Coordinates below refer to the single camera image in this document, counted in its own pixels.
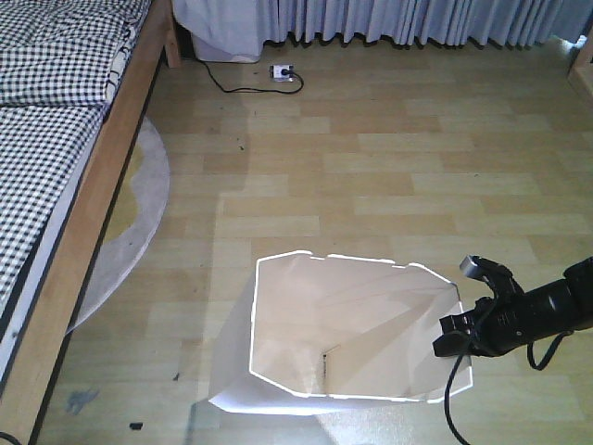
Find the mattress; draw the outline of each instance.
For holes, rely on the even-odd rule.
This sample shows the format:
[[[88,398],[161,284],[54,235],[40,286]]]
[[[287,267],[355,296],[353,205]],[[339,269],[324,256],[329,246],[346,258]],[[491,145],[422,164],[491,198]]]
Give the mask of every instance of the mattress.
[[[0,382],[149,6],[0,2]]]

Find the wooden bed frame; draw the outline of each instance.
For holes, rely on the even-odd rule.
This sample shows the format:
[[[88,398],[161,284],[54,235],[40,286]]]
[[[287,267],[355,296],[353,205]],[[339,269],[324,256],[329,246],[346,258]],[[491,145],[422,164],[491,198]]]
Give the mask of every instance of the wooden bed frame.
[[[0,431],[23,444],[32,439],[42,411],[44,395],[125,171],[163,47],[169,67],[180,67],[170,0],[153,0],[118,95],[95,142],[0,398]]]

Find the power strip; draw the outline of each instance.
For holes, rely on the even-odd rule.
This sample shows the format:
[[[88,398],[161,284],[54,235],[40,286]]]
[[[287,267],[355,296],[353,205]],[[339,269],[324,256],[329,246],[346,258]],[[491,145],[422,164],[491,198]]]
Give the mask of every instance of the power strip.
[[[275,82],[293,82],[294,65],[270,65],[270,78]]]

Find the gray curtain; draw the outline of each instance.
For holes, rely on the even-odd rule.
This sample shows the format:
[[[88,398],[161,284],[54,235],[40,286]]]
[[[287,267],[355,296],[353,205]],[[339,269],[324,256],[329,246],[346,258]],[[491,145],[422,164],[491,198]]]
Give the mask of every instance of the gray curtain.
[[[529,46],[550,36],[576,42],[586,33],[593,0],[173,0],[177,20],[212,57],[259,58],[265,41],[289,33],[310,42],[355,34],[398,45],[432,39],[444,45]]]

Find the paper bag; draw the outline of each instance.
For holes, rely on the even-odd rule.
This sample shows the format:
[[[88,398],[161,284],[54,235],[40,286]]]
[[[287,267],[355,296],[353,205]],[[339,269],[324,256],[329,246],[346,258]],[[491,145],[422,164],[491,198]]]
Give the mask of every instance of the paper bag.
[[[441,401],[455,358],[432,342],[462,312],[420,264],[295,251],[262,258],[213,352],[209,399],[233,413],[318,414]],[[472,385],[464,358],[451,394]]]

